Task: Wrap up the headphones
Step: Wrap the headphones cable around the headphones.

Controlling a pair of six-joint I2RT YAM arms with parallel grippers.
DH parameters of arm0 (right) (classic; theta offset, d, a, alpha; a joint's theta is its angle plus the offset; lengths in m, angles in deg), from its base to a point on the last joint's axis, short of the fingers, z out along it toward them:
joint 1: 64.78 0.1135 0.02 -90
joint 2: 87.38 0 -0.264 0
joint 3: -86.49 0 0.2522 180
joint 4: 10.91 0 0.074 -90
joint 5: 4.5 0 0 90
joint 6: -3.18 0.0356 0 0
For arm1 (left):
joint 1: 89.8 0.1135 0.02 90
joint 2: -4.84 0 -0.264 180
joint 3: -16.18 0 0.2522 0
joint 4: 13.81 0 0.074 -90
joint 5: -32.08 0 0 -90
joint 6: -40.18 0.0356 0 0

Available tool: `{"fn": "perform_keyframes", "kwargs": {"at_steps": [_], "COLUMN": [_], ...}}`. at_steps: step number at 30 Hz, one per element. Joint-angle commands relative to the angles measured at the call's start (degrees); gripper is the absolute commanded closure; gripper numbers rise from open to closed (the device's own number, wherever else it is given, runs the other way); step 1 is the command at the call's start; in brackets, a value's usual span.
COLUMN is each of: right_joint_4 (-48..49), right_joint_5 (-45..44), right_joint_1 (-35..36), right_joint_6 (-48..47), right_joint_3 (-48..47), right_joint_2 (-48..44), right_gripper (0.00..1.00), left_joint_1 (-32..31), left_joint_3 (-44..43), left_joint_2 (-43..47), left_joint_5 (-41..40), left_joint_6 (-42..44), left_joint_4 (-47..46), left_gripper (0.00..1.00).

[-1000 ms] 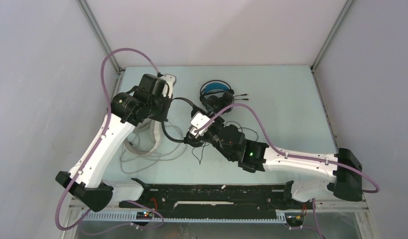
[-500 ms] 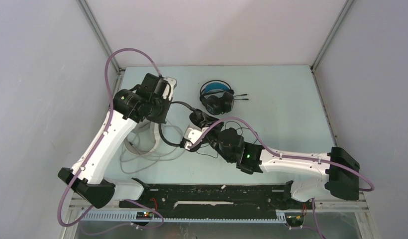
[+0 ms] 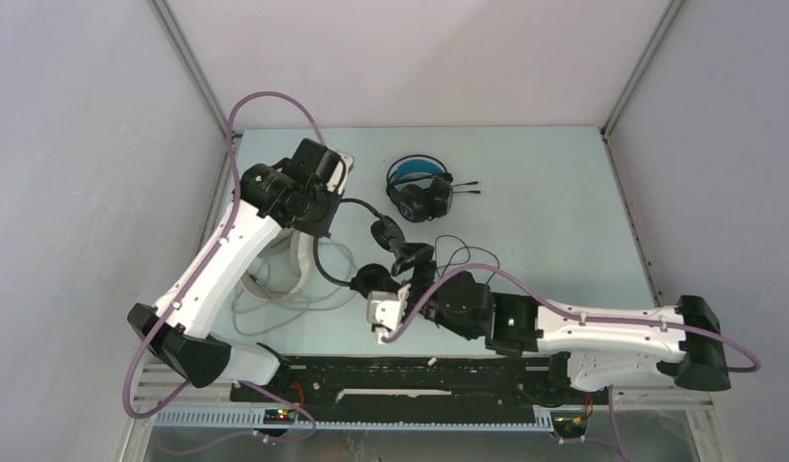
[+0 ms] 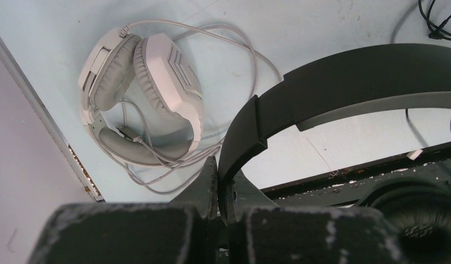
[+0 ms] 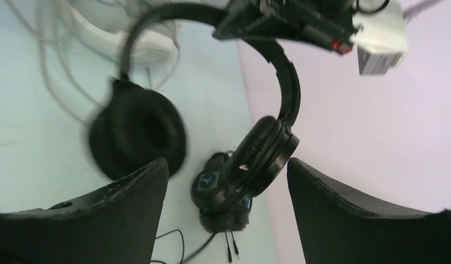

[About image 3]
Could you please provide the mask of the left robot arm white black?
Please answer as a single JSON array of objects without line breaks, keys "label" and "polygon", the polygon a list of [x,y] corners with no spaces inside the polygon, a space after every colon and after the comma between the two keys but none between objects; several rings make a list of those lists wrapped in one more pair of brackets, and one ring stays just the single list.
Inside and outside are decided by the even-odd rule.
[{"label": "left robot arm white black", "polygon": [[214,323],[254,259],[283,231],[328,236],[353,167],[353,157],[304,139],[290,158],[247,169],[217,231],[174,286],[130,310],[127,321],[146,351],[195,388],[252,382],[267,400],[285,397],[291,376],[280,355],[222,340]]}]

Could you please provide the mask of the small black headphones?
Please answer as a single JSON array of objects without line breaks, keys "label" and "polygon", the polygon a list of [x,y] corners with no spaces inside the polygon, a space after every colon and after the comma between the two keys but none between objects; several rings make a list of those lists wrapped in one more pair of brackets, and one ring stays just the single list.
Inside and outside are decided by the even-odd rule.
[{"label": "small black headphones", "polygon": [[[410,242],[399,224],[390,216],[377,210],[365,200],[345,197],[341,205],[353,205],[365,209],[371,214],[369,223],[369,236],[363,238],[359,232],[352,232],[345,243],[335,242],[329,237],[316,237],[312,244],[312,255],[318,274],[329,283],[347,288],[361,296],[367,296],[371,291],[395,292],[401,287],[401,281],[410,271],[402,274],[391,274],[391,266],[395,261],[392,254],[392,244],[420,243],[430,244],[434,247],[434,260],[437,264],[435,281],[453,268],[461,267],[472,261],[472,254],[476,251],[489,255],[496,264],[500,263],[498,256],[491,250],[481,246],[469,245],[462,238],[443,234],[438,236],[433,243]],[[442,239],[452,239],[459,246],[447,257],[445,264],[437,262],[437,250]],[[347,259],[347,275],[337,276],[332,274],[321,256],[321,249],[327,245],[335,246]]]}]

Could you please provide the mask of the large black blue headphones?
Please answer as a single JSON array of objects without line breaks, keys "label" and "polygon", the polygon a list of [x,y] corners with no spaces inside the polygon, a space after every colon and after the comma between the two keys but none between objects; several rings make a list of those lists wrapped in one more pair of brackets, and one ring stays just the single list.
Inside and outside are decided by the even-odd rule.
[{"label": "large black blue headphones", "polygon": [[447,216],[456,188],[480,184],[455,184],[445,163],[427,154],[409,154],[395,160],[387,170],[385,183],[386,196],[411,223]]}]

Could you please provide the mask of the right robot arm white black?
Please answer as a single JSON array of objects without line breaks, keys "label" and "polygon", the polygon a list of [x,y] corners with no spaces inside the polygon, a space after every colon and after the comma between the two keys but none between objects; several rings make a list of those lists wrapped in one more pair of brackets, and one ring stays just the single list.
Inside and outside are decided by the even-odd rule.
[{"label": "right robot arm white black", "polygon": [[549,395],[570,402],[646,376],[669,378],[679,388],[727,391],[734,369],[725,357],[718,317],[697,295],[643,310],[578,306],[544,298],[499,267],[492,274],[517,294],[498,293],[464,265],[437,276],[432,249],[419,244],[383,272],[369,301],[370,324],[382,344],[398,340],[417,316],[506,357],[537,353],[564,364],[547,374]]}]

